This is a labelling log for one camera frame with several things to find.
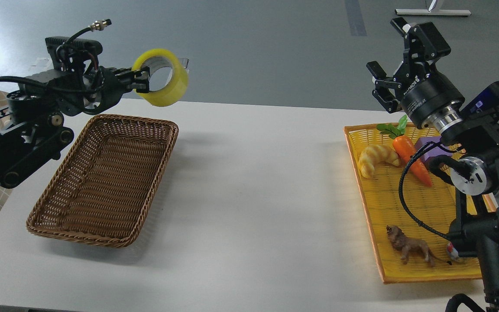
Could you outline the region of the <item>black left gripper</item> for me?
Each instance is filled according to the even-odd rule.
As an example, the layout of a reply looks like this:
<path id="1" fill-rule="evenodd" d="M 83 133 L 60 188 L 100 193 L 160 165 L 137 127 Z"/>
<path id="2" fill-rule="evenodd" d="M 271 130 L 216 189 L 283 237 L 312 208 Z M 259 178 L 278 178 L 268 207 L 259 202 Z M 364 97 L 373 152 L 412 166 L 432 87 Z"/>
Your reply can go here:
<path id="1" fill-rule="evenodd" d="M 150 69 L 99 67 L 93 82 L 95 85 L 91 89 L 97 90 L 93 94 L 95 100 L 88 102 L 83 108 L 83 113 L 89 115 L 100 114 L 115 106 L 124 94 L 131 91 L 149 93 Z"/>

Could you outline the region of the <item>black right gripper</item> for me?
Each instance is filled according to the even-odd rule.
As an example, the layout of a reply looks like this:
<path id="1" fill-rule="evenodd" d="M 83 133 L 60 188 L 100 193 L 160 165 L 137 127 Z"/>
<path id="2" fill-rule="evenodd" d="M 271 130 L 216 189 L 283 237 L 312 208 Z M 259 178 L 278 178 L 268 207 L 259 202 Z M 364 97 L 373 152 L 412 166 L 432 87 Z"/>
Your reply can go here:
<path id="1" fill-rule="evenodd" d="M 377 61 L 366 64 L 372 75 L 373 97 L 390 114 L 404 111 L 418 128 L 444 108 L 459 109 L 465 97 L 438 71 L 436 62 L 451 53 L 451 47 L 432 22 L 408 23 L 402 17 L 390 24 L 402 36 L 403 60 L 392 76 Z"/>

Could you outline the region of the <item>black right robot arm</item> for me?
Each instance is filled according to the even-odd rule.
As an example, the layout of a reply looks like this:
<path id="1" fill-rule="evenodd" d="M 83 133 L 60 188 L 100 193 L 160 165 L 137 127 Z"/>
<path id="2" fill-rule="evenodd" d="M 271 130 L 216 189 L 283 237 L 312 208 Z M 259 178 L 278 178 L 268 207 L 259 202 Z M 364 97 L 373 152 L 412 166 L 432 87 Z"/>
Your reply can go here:
<path id="1" fill-rule="evenodd" d="M 434 147 L 459 144 L 465 152 L 459 160 L 441 155 L 429 164 L 433 174 L 455 187 L 456 217 L 449 232 L 414 221 L 450 241 L 459 257 L 478 259 L 486 310 L 499 312 L 499 81 L 465 104 L 436 68 L 451 52 L 436 26 L 409 24 L 402 17 L 391 25 L 403 38 L 403 60 L 393 76 L 378 62 L 367 63 L 375 85 L 372 94 L 387 112 L 404 111 L 418 129 L 432 127 L 441 134 L 440 142 L 425 144 L 407 167 Z"/>

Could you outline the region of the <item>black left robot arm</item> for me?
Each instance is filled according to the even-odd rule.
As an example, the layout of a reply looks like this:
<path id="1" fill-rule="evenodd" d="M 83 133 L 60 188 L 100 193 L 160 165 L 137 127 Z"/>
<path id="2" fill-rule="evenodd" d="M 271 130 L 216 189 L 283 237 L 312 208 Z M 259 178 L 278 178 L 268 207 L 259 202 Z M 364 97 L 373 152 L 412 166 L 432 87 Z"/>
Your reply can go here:
<path id="1" fill-rule="evenodd" d="M 81 39 L 103 30 L 111 20 L 97 20 L 71 37 L 47 37 L 53 68 L 29 77 L 0 76 L 16 83 L 0 109 L 0 186 L 12 189 L 49 160 L 58 160 L 75 134 L 65 116 L 97 115 L 131 91 L 148 93 L 152 69 L 106 68 L 99 64 L 103 47 Z"/>

